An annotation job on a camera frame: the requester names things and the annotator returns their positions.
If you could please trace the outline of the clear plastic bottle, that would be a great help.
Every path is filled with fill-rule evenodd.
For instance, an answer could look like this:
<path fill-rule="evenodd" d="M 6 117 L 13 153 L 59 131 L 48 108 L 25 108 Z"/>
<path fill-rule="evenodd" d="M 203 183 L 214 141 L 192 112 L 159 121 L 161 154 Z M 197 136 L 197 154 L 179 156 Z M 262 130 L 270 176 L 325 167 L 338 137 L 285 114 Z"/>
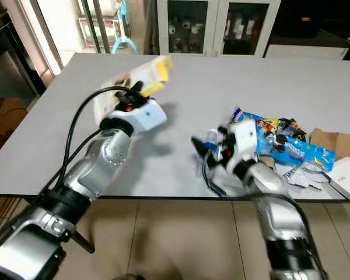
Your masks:
<path fill-rule="evenodd" d="M 210 129 L 205 133 L 204 142 L 208 153 L 204 156 L 204 171 L 208 177 L 212 175 L 215 168 L 215 164 L 210 164 L 209 160 L 216 162 L 220 157 L 219 152 L 221 151 L 221 147 L 219 146 L 219 143 L 221 139 L 222 134 L 217 129 Z"/>

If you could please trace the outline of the white glass door cabinet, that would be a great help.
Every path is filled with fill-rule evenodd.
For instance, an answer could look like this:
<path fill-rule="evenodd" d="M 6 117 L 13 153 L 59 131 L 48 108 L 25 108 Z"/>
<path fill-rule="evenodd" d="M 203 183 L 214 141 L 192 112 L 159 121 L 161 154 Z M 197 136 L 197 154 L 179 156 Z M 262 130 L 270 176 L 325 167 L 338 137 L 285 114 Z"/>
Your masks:
<path fill-rule="evenodd" d="M 157 0 L 160 54 L 263 58 L 281 0 Z"/>

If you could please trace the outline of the white shelf with boxes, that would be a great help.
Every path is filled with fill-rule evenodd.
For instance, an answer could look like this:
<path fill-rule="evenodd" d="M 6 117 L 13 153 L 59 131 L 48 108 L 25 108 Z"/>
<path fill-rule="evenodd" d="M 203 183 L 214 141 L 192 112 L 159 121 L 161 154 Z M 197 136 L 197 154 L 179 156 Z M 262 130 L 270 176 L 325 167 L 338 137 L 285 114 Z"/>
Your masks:
<path fill-rule="evenodd" d="M 117 9 L 113 0 L 77 0 L 82 37 L 87 47 L 97 53 L 112 53 L 116 42 Z"/>

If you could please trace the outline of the brown cardboard boxes stack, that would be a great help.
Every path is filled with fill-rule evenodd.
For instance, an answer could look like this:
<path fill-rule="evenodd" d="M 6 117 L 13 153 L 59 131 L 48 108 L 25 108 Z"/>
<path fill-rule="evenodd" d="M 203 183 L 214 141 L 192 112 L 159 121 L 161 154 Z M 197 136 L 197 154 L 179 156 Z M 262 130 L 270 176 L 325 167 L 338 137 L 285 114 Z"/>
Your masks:
<path fill-rule="evenodd" d="M 16 97 L 0 97 L 0 142 L 4 143 L 27 115 L 26 106 Z"/>

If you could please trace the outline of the large blue snack bag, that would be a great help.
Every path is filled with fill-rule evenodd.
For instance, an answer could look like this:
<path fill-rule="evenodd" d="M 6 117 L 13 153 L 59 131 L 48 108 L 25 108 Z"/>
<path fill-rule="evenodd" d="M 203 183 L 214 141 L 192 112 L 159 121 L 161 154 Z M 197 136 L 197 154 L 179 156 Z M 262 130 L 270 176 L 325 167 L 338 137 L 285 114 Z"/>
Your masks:
<path fill-rule="evenodd" d="M 257 153 L 274 158 L 280 165 L 301 167 L 311 171 L 329 172 L 335 163 L 335 152 L 321 146 L 299 141 L 282 134 L 266 134 L 258 128 Z"/>

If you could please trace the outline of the brown paper bag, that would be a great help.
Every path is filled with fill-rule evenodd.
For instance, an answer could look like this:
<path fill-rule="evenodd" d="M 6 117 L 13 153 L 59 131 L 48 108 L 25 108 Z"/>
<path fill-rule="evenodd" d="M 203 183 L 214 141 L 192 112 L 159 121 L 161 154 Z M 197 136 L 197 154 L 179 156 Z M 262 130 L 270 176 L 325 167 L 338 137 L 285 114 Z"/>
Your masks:
<path fill-rule="evenodd" d="M 350 134 L 341 132 L 326 132 L 314 129 L 309 138 L 311 144 L 335 151 L 336 160 L 350 158 Z"/>

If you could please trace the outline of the white long box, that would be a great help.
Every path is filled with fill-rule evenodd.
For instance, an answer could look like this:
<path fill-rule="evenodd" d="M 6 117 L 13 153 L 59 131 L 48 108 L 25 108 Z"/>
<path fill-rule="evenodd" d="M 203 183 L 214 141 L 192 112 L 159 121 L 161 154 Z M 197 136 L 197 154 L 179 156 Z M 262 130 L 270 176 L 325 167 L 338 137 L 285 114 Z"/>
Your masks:
<path fill-rule="evenodd" d="M 313 45 L 270 44 L 265 58 L 311 58 L 320 60 L 343 60 L 349 48 Z"/>

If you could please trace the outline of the small blue white packet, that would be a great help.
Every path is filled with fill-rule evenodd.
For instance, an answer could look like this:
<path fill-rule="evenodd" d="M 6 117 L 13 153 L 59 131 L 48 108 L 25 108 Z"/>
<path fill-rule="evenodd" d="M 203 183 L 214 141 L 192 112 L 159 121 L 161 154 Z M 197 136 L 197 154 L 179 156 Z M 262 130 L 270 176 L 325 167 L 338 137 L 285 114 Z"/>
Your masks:
<path fill-rule="evenodd" d="M 245 110 L 240 109 L 239 107 L 234 110 L 233 115 L 231 115 L 231 118 L 229 120 L 229 123 L 239 123 L 243 122 L 245 120 L 261 120 L 263 119 L 260 115 L 252 114 L 249 112 L 246 112 Z"/>

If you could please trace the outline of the black cabinet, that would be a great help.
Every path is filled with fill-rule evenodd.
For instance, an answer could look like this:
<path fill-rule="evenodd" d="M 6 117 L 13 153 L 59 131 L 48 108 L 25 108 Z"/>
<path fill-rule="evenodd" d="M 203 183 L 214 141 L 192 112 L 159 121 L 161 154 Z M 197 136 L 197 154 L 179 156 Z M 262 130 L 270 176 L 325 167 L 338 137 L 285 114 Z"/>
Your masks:
<path fill-rule="evenodd" d="M 280 0 L 270 44 L 325 35 L 350 47 L 350 0 Z"/>

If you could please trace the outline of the dark colourful snack bag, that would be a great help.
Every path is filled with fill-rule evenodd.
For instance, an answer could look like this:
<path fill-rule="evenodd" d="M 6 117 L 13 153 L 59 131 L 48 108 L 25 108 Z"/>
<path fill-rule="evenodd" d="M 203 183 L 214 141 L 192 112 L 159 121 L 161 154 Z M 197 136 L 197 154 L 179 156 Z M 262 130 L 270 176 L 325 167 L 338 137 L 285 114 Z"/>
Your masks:
<path fill-rule="evenodd" d="M 298 139 L 298 141 L 307 141 L 307 133 L 302 130 L 295 119 L 261 119 L 257 121 L 257 125 L 266 134 L 282 134 Z"/>

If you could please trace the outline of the white printed papers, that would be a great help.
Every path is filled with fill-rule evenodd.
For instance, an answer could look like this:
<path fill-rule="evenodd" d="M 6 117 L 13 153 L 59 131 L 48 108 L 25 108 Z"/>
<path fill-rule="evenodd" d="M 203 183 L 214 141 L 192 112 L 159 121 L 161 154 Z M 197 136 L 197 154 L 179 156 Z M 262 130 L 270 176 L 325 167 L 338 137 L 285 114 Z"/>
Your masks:
<path fill-rule="evenodd" d="M 289 182 L 292 198 L 350 202 L 350 157 L 335 161 L 331 171 L 311 171 L 277 164 L 276 172 Z"/>

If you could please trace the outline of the yellow white package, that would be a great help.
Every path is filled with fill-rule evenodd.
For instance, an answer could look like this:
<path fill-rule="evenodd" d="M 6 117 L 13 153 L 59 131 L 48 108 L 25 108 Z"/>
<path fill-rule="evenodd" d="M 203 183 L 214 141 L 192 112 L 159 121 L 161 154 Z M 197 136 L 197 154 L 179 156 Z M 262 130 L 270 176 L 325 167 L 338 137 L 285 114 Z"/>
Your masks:
<path fill-rule="evenodd" d="M 148 63 L 141 64 L 127 72 L 116 75 L 114 78 L 102 83 L 101 88 L 108 86 L 125 86 L 130 88 L 135 82 L 143 82 L 142 93 L 151 98 L 153 94 L 164 88 L 169 80 L 169 71 L 173 67 L 172 56 L 160 55 Z M 97 122 L 114 111 L 117 97 L 116 91 L 101 93 L 93 99 L 93 115 Z"/>

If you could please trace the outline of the dark side cabinet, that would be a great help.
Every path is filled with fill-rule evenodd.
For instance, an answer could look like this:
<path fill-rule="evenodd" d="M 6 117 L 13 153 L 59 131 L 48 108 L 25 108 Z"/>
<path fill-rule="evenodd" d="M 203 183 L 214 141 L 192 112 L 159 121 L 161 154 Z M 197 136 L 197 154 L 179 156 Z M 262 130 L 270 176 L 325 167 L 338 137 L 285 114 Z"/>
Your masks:
<path fill-rule="evenodd" d="M 9 11 L 0 12 L 0 97 L 33 99 L 46 90 L 21 43 Z"/>

